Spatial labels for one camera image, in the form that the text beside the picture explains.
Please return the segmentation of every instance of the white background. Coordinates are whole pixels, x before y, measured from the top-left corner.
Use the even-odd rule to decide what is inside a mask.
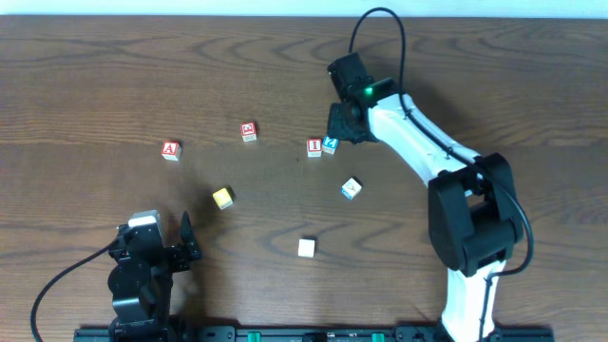
[[[608,18],[608,0],[0,0],[0,13],[359,16],[376,6],[401,16]]]

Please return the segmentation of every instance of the green tape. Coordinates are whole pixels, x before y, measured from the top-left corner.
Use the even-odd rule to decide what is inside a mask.
[[[249,332],[247,333],[247,342],[260,342],[262,340],[262,334],[259,332]]]
[[[384,334],[383,333],[373,333],[371,335],[371,342],[384,342]]]

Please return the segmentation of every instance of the toy block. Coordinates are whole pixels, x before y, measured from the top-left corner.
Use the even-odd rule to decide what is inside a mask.
[[[162,156],[166,160],[178,161],[181,155],[181,146],[179,142],[164,142],[162,145]]]
[[[344,185],[342,185],[342,194],[347,199],[352,200],[361,191],[361,184],[354,179],[349,179]]]
[[[325,137],[325,139],[323,139],[323,152],[334,154],[336,148],[338,148],[338,139],[332,139],[330,137]]]
[[[309,157],[321,157],[321,140],[308,139],[306,141],[306,149]]]
[[[256,123],[242,123],[240,125],[240,135],[244,142],[252,142],[257,140]]]
[[[297,246],[297,255],[299,257],[314,257],[314,240],[301,238]]]
[[[224,210],[227,207],[232,205],[232,198],[230,197],[230,193],[226,188],[223,188],[213,194],[213,199],[216,200],[218,207],[220,210]]]

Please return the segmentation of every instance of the cable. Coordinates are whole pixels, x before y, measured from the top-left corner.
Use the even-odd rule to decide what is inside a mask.
[[[457,161],[463,163],[464,165],[469,167],[474,172],[482,175],[484,177],[484,179],[489,181],[490,184],[492,184],[492,186],[495,189],[498,189],[499,191],[503,192],[506,195],[506,197],[509,199],[509,201],[513,204],[513,206],[517,210],[520,217],[522,218],[522,223],[524,226],[524,231],[525,231],[525,235],[526,235],[526,239],[527,239],[527,252],[526,252],[525,259],[523,260],[522,264],[512,270],[491,273],[485,279],[484,308],[482,311],[482,316],[480,318],[480,328],[479,328],[479,341],[481,342],[484,340],[485,314],[487,313],[487,304],[488,304],[488,300],[489,300],[490,288],[492,286],[492,278],[494,278],[495,276],[512,276],[512,275],[522,272],[523,270],[525,270],[528,267],[528,265],[530,264],[530,261],[532,260],[532,256],[534,255],[534,235],[532,234],[532,227],[530,226],[530,221],[529,221],[527,215],[525,214],[520,203],[513,197],[513,195],[511,195],[511,193],[509,191],[506,190],[506,187],[504,185],[502,185],[500,181],[498,181],[494,176],[492,176],[491,173],[489,173],[487,170],[483,169],[481,166],[469,161],[467,158],[454,152],[454,150],[451,147],[445,145],[441,140],[439,140],[439,138],[435,137],[431,132],[429,132],[426,127],[424,127],[422,124],[420,124],[418,122],[418,120],[413,115],[411,115],[411,111],[407,110],[408,107],[406,106],[406,104],[403,101],[403,95],[404,95],[403,76],[404,76],[404,69],[405,69],[405,63],[406,63],[406,30],[403,27],[403,23],[401,22],[401,19],[395,12],[393,12],[390,9],[382,8],[382,7],[370,9],[367,12],[365,12],[361,16],[361,18],[359,18],[359,21],[354,26],[354,30],[352,31],[351,43],[349,45],[349,53],[352,52],[352,46],[354,44],[354,37],[356,36],[357,31],[359,30],[359,26],[361,25],[363,20],[366,17],[368,17],[368,15],[370,15],[376,11],[383,11],[383,12],[390,14],[393,17],[393,19],[395,19],[395,21],[397,22],[397,25],[399,25],[399,31],[401,33],[401,60],[399,61],[399,85],[398,85],[399,103],[401,104],[402,109],[406,113],[406,120],[411,120],[411,122],[418,129],[420,129],[429,139],[431,139],[434,143],[436,143],[439,147],[441,147],[441,149],[446,151],[446,153],[449,156],[451,156],[454,159],[456,159]]]
[[[94,259],[95,257],[98,257],[98,256],[102,255],[103,253],[107,252],[110,249],[110,247],[112,247],[114,242],[115,241],[112,241],[112,243],[108,244],[107,246],[105,246],[104,248],[102,248],[100,251],[93,254],[92,256],[82,259],[82,260],[76,262],[75,264],[69,266],[68,268],[64,269],[60,274],[56,275],[53,279],[51,279],[50,282],[47,284],[47,286],[45,286],[45,288],[42,289],[42,291],[38,294],[38,296],[36,297],[36,300],[34,301],[33,307],[31,307],[31,314],[29,315],[29,324],[31,326],[31,333],[33,333],[34,339],[36,340],[36,342],[43,342],[42,337],[40,336],[40,333],[38,332],[38,325],[36,324],[36,314],[38,313],[38,307],[40,306],[40,302],[42,301],[42,298],[47,294],[48,290],[50,290],[50,287],[55,285],[55,283],[57,281],[59,281],[59,279],[61,279],[68,273],[70,273],[70,272],[74,271],[75,269],[79,268],[80,266],[88,263],[90,260]]]

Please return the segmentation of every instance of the wooden table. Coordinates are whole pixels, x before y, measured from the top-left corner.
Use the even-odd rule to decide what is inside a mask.
[[[0,18],[0,340],[30,341],[42,287],[105,246],[138,211],[175,232],[188,210],[204,252],[176,276],[173,311],[242,325],[433,322],[446,269],[427,193],[381,143],[309,160],[336,102],[326,66],[353,18]],[[559,341],[608,339],[608,23],[408,19],[407,88],[449,135],[513,168],[536,235],[501,280],[496,319]],[[370,19],[356,46],[397,76],[398,35]],[[239,125],[255,121],[258,143]],[[182,141],[179,162],[161,157]],[[364,183],[353,201],[350,176]],[[234,206],[211,193],[230,185]],[[296,256],[318,237],[313,259]],[[518,245],[511,267],[522,261]],[[114,318],[102,256],[45,297],[46,341]]]

